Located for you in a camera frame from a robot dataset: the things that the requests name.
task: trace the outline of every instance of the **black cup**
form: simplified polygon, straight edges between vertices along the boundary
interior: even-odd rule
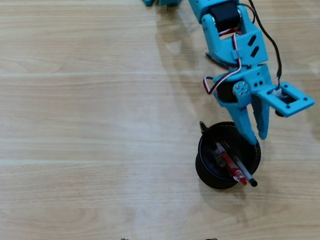
[[[234,122],[219,122],[209,127],[206,137],[201,137],[198,154],[195,159],[195,168],[200,179],[214,189],[228,189],[236,185],[235,181],[228,173],[226,167],[220,167],[208,147],[208,138],[214,141],[225,141],[250,174],[257,170],[260,159],[261,149],[258,141],[256,145],[251,145],[238,132]]]

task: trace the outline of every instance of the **red and white wire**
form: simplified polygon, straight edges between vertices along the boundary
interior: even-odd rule
[[[236,29],[236,28],[229,28],[229,29],[227,29],[227,30],[225,30],[225,31],[220,32],[220,33],[219,33],[219,37],[224,36],[224,35],[227,35],[227,34],[233,34],[233,33],[236,33],[236,34],[238,34],[238,35],[241,35],[241,34],[242,34],[241,31],[239,31],[239,30]]]
[[[240,72],[241,68],[242,68],[242,63],[241,63],[241,59],[240,59],[240,55],[239,55],[239,51],[238,51],[238,46],[237,46],[237,40],[236,40],[236,33],[234,33],[232,35],[232,45],[233,45],[233,49],[236,51],[237,54],[237,65],[238,68],[235,71],[231,71],[228,72],[226,75],[224,75],[222,78],[220,78],[215,84],[214,86],[210,89],[207,83],[207,79],[213,79],[213,77],[211,76],[206,76],[203,79],[203,85],[205,88],[205,91],[208,95],[211,95],[216,89],[217,87],[219,87],[220,84],[222,84],[228,77],[237,74],[238,72]]]

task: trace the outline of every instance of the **blue robotic arm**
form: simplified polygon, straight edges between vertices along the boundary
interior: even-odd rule
[[[177,5],[180,1],[158,0],[158,3]],[[268,54],[263,33],[252,23],[247,9],[239,5],[239,0],[189,0],[189,3],[202,25],[208,55],[225,66],[236,66],[238,58],[241,60],[241,70],[226,78],[213,95],[228,110],[239,133],[249,143],[255,145],[257,138],[249,120],[248,105],[252,105],[259,137],[264,140],[268,134],[270,107],[279,116],[290,117],[315,103],[288,82],[272,84],[269,68],[264,63],[268,60]],[[220,33],[228,29],[241,33],[235,37],[237,50],[231,37],[220,37]],[[224,76],[212,78],[213,83]]]

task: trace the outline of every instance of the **red pen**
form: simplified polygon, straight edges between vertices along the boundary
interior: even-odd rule
[[[247,185],[247,181],[243,172],[238,168],[238,166],[234,163],[234,161],[232,161],[232,159],[230,158],[230,156],[228,155],[224,147],[218,142],[216,143],[216,145],[220,150],[223,159],[225,160],[226,167],[228,169],[230,176],[237,182],[241,182],[243,185]]]
[[[225,142],[221,142],[222,147],[228,151],[228,153],[231,156],[231,159],[233,159],[234,163],[240,168],[240,170],[243,172],[243,175],[245,176],[245,179],[251,184],[252,187],[256,187],[258,185],[257,181],[254,179],[254,177],[250,174],[250,172],[246,169],[245,165],[240,161],[240,159],[233,153],[230,146]]]

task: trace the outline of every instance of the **wood grain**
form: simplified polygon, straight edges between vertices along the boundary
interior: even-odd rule
[[[255,4],[283,80],[319,102],[320,2]],[[0,239],[319,239],[319,104],[271,114],[257,188],[199,180],[198,123],[230,117],[203,89],[203,76],[222,70],[204,57],[188,1],[167,10],[2,0],[0,9]]]

